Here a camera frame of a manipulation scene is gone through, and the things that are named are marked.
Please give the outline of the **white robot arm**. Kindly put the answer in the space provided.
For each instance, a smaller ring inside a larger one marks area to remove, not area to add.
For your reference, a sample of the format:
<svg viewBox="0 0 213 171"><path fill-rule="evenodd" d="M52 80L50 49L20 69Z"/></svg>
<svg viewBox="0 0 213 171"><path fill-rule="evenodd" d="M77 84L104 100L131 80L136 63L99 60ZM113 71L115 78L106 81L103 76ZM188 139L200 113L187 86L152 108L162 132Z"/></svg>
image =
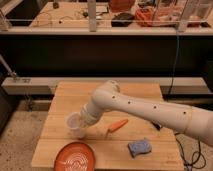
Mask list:
<svg viewBox="0 0 213 171"><path fill-rule="evenodd" d="M189 105L124 95L116 81L98 86L81 109L88 125L96 124L106 111L120 111L160 124L213 147L213 111Z"/></svg>

